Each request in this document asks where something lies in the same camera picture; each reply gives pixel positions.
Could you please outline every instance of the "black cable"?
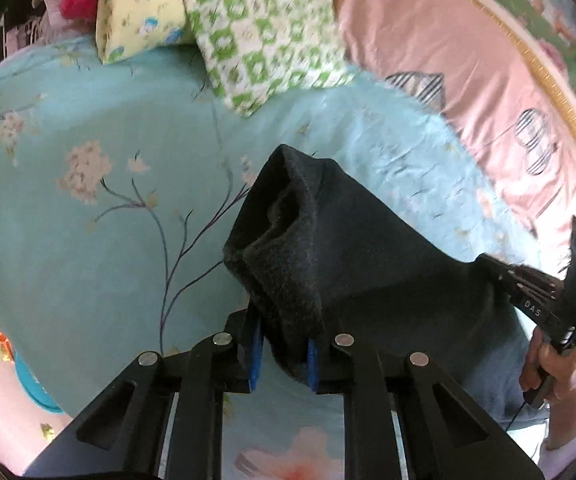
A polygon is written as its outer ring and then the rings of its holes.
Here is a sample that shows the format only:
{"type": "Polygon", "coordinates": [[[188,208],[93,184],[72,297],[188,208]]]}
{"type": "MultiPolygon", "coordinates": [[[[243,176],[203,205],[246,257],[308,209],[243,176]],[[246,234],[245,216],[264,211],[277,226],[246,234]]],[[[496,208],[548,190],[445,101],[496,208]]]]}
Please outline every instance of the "black cable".
{"type": "Polygon", "coordinates": [[[517,417],[519,416],[519,414],[522,412],[522,409],[524,408],[524,406],[526,405],[526,401],[524,400],[524,403],[519,406],[519,409],[517,410],[517,412],[514,414],[513,416],[513,420],[510,421],[510,423],[506,426],[506,433],[508,433],[508,430],[510,429],[510,426],[513,425],[513,422],[515,420],[517,420],[517,417]]]}

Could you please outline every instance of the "person's arm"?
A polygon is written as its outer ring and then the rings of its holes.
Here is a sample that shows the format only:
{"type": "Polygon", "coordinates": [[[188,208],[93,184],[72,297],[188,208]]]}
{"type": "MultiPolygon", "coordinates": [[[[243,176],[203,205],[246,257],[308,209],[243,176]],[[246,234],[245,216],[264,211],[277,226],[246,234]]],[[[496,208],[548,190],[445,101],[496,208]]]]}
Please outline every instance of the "person's arm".
{"type": "Polygon", "coordinates": [[[550,403],[550,421],[539,460],[539,466],[549,480],[576,457],[576,348],[568,357],[562,357],[550,344],[543,342],[542,331],[536,328],[519,378],[523,391],[541,384],[537,372],[540,365],[555,377],[552,392],[546,397],[550,403]]]}

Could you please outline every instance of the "human hand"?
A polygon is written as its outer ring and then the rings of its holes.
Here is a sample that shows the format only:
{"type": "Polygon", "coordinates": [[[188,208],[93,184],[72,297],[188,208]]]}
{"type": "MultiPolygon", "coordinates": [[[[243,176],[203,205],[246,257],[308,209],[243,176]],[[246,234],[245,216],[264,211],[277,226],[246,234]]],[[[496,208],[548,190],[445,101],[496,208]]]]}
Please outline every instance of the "human hand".
{"type": "Polygon", "coordinates": [[[557,449],[576,437],[576,347],[569,356],[560,356],[549,343],[543,341],[542,331],[535,328],[524,370],[519,377],[524,392],[538,388],[542,383],[537,371],[539,366],[555,378],[552,391],[546,396],[550,403],[546,447],[557,449]]]}

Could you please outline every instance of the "black handle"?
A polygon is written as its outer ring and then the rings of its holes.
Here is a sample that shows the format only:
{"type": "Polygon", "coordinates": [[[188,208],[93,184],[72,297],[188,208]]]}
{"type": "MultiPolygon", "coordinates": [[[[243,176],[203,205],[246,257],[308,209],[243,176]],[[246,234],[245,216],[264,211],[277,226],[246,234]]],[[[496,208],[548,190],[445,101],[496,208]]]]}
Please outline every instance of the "black handle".
{"type": "Polygon", "coordinates": [[[539,367],[539,377],[542,378],[542,384],[535,390],[524,392],[524,400],[529,406],[537,410],[543,406],[543,402],[555,385],[555,378],[542,367],[539,367]]]}

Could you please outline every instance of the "checkered pillow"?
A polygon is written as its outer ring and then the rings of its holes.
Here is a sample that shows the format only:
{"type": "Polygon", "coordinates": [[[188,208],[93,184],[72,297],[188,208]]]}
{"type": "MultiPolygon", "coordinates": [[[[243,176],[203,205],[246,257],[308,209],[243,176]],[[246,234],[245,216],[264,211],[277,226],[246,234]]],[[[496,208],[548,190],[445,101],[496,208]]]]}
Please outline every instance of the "checkered pillow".
{"type": "Polygon", "coordinates": [[[212,88],[250,115],[276,92],[352,78],[332,0],[185,0],[212,88]]]}

